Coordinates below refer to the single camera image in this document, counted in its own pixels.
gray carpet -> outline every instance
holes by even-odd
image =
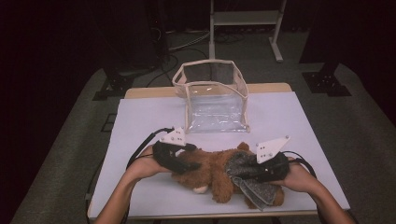
[[[357,75],[343,65],[339,65],[335,75],[352,96],[329,97],[325,93],[311,93],[302,72],[318,71],[322,64],[298,64],[307,33],[279,35],[283,63],[276,62],[268,36],[245,35],[242,41],[231,45],[217,44],[216,56],[233,60],[247,83],[289,83],[299,97],[357,220],[360,223],[394,223],[396,129],[393,124],[363,88]],[[169,37],[172,47],[196,38],[181,34]],[[163,69],[167,70],[177,62],[176,68],[168,73],[170,77],[182,63],[205,58],[193,49],[208,55],[207,42],[190,48],[173,53],[178,62],[171,58],[163,64]],[[134,87],[145,87],[161,72],[158,70],[137,78]],[[86,84],[12,223],[86,223],[84,199],[96,167],[106,155],[110,137],[110,133],[102,132],[102,128],[107,116],[117,113],[120,101],[120,97],[92,100],[105,80],[106,75],[100,69]],[[150,86],[169,86],[169,80],[162,76]],[[316,216],[281,217],[280,220],[285,224],[319,223]],[[212,221],[165,220],[163,223]],[[240,218],[221,219],[219,223],[271,222],[268,218]]]

white table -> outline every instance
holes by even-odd
[[[295,93],[293,91],[253,93],[258,90],[265,91],[265,85],[271,90],[271,84],[249,87],[249,90],[254,90],[250,91],[247,103],[250,133],[190,133],[187,135],[188,142],[204,150],[215,151],[236,147],[244,141],[255,151],[256,143],[288,135],[290,140],[282,150],[295,151],[308,160],[314,167],[318,179],[329,189],[341,207],[349,209],[344,192]],[[123,174],[127,161],[149,134],[165,127],[184,126],[184,109],[184,100],[173,97],[171,93],[165,94],[164,97],[149,96],[149,98],[120,101],[106,158],[88,212],[89,218],[95,219],[98,216]],[[152,143],[161,136],[158,134]],[[195,194],[181,187],[170,174],[159,174],[144,179],[136,185],[129,216],[135,219],[164,219],[268,217],[317,213],[316,205],[306,193],[288,189],[284,191],[283,205],[268,207],[261,212],[258,209],[248,209],[243,195],[234,195],[225,204],[216,203],[212,200],[210,191],[206,194]]]

dark background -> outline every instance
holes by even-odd
[[[108,10],[115,3],[130,7],[127,2],[1,1],[0,71],[2,101],[6,102],[1,116],[6,142],[0,161],[2,223],[12,219],[91,75],[119,62],[150,67],[162,57],[154,48],[154,56],[151,52],[146,61],[129,62],[135,55],[123,50],[133,46],[122,42],[125,33],[120,24],[134,22],[111,19],[114,11]],[[140,1],[129,2],[142,6]],[[159,2],[163,4],[165,29],[208,28],[208,0]],[[258,6],[274,7],[276,1],[242,4],[220,0],[216,4],[217,8],[235,10]],[[335,57],[358,74],[395,123],[395,11],[393,1],[289,0],[282,30],[310,29],[301,62],[322,63]],[[100,21],[101,15],[110,19]]]

plush toy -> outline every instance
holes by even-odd
[[[182,186],[193,189],[196,193],[205,193],[208,188],[212,189],[213,200],[217,203],[227,203],[231,200],[234,193],[242,193],[240,186],[230,178],[227,169],[232,167],[230,161],[243,155],[254,155],[249,150],[246,143],[241,143],[237,148],[223,151],[206,152],[200,148],[194,151],[183,151],[178,154],[178,158],[184,162],[200,163],[200,168],[188,171],[182,175],[172,173],[172,177]],[[267,206],[279,206],[283,203],[284,192],[280,186],[263,183],[259,185],[260,189],[271,189]],[[251,197],[245,193],[245,202],[249,208],[257,208],[257,203],[253,203]]]

transparent plastic box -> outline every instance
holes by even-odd
[[[172,81],[186,99],[186,133],[249,132],[248,87],[232,61],[183,63]]]

